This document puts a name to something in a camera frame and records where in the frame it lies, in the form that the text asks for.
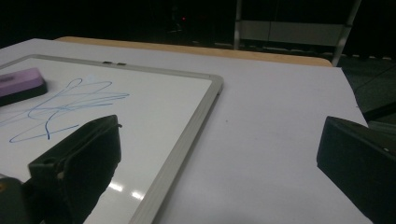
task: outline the white table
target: white table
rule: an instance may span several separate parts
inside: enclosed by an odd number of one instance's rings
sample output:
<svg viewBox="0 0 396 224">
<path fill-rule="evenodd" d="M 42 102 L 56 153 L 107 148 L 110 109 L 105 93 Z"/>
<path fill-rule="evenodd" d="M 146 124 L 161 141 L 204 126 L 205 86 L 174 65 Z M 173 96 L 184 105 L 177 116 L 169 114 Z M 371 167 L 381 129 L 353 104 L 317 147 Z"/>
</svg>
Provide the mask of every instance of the white table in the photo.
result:
<svg viewBox="0 0 396 224">
<path fill-rule="evenodd" d="M 327 116 L 366 125 L 340 68 L 39 39 L 1 49 L 0 64 L 34 53 L 224 77 L 155 223 L 371 223 L 316 163 Z"/>
</svg>

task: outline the whiteboard eraser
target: whiteboard eraser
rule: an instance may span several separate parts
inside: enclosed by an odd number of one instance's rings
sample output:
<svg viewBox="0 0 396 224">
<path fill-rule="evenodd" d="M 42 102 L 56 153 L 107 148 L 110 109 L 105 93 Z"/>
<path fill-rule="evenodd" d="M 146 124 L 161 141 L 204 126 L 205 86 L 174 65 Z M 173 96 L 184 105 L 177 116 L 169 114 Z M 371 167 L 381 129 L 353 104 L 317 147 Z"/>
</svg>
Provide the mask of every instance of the whiteboard eraser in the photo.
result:
<svg viewBox="0 0 396 224">
<path fill-rule="evenodd" d="M 33 98 L 46 92 L 46 82 L 37 68 L 0 76 L 0 106 Z"/>
</svg>

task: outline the whiteboard frame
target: whiteboard frame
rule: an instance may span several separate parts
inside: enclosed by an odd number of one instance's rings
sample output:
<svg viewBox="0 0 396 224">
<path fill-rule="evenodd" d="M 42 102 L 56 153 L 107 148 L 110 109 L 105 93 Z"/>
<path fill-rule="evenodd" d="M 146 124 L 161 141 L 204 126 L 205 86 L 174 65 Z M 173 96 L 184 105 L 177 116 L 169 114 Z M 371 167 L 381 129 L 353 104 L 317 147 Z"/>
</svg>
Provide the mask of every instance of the whiteboard frame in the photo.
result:
<svg viewBox="0 0 396 224">
<path fill-rule="evenodd" d="M 143 201 L 138 205 L 129 222 L 134 224 L 151 223 L 152 220 L 155 218 L 168 190 L 171 188 L 172 183 L 177 176 L 177 172 L 183 164 L 183 161 L 185 160 L 190 149 L 192 148 L 194 141 L 199 137 L 199 132 L 204 127 L 206 117 L 209 115 L 212 106 L 215 104 L 217 98 L 222 91 L 223 78 L 218 75 L 160 69 L 154 67 L 131 65 L 126 63 L 96 62 L 40 54 L 27 55 L 10 63 L 5 63 L 3 65 L 0 65 L 0 69 L 9 67 L 16 63 L 20 63 L 30 58 L 64 63 L 87 64 L 114 69 L 155 73 L 159 75 L 201 78 L 212 81 L 200 104 L 198 104 L 188 124 L 184 128 L 181 136 L 177 139 L 177 142 L 175 143 L 173 149 L 167 156 L 161 170 L 156 175 L 152 184 L 148 188 L 148 191 Z"/>
</svg>

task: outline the blue ink drawing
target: blue ink drawing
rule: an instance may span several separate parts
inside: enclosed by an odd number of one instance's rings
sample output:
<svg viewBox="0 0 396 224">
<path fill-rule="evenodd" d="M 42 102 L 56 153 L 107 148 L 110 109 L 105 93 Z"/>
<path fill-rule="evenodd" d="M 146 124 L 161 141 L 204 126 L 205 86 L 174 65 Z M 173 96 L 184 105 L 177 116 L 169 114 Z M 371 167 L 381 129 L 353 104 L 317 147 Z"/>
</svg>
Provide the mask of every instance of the blue ink drawing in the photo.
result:
<svg viewBox="0 0 396 224">
<path fill-rule="evenodd" d="M 7 113 L 0 112 L 3 118 L 8 116 L 5 119 L 0 119 L 0 127 L 29 119 L 34 122 L 34 125 L 26 127 L 11 137 L 9 142 L 17 143 L 38 137 L 46 137 L 50 140 L 53 134 L 77 128 L 79 125 L 52 130 L 50 125 L 52 122 L 56 122 L 57 118 L 81 109 L 113 105 L 115 101 L 129 96 L 128 93 L 105 91 L 111 84 L 111 81 L 84 83 L 82 78 L 76 78 L 69 82 L 63 90 L 32 108 Z"/>
</svg>

